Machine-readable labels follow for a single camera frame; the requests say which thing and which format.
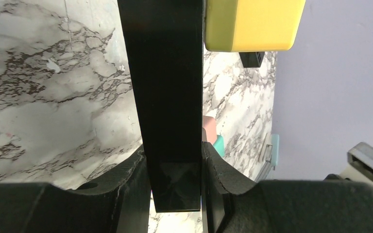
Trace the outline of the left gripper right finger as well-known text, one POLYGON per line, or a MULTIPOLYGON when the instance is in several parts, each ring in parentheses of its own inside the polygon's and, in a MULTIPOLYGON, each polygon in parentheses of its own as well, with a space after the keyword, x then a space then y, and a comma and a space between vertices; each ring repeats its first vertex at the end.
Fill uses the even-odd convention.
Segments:
POLYGON ((373 233, 373 185, 330 174, 322 181, 254 182, 202 144, 206 233, 373 233))

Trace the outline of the teal plug adapter round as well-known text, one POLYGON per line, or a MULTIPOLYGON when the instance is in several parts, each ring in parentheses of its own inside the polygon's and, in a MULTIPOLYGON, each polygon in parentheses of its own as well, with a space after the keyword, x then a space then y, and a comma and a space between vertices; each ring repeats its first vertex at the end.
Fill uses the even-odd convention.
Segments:
POLYGON ((213 147, 220 157, 225 156, 224 138, 221 135, 217 135, 217 139, 214 142, 213 147))

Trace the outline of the yellow plug adapter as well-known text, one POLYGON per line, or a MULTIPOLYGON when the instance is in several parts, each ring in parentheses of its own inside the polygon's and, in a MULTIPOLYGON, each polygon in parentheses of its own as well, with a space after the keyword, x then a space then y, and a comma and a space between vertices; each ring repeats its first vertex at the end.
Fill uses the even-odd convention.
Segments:
POLYGON ((208 0, 204 43, 208 51, 289 50, 305 0, 208 0))

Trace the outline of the pink plug adapter round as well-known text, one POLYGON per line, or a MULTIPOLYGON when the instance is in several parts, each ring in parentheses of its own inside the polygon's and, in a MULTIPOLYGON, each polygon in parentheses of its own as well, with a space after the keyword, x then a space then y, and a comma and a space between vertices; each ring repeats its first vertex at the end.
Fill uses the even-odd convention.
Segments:
POLYGON ((216 120, 211 116, 203 116, 202 141, 212 145, 217 140, 216 120))

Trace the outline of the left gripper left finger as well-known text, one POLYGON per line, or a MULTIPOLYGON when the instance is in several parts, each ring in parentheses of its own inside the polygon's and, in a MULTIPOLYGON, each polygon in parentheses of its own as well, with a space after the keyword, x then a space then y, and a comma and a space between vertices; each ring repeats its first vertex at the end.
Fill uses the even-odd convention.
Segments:
POLYGON ((145 233, 151 187, 142 147, 76 189, 0 183, 0 233, 145 233))

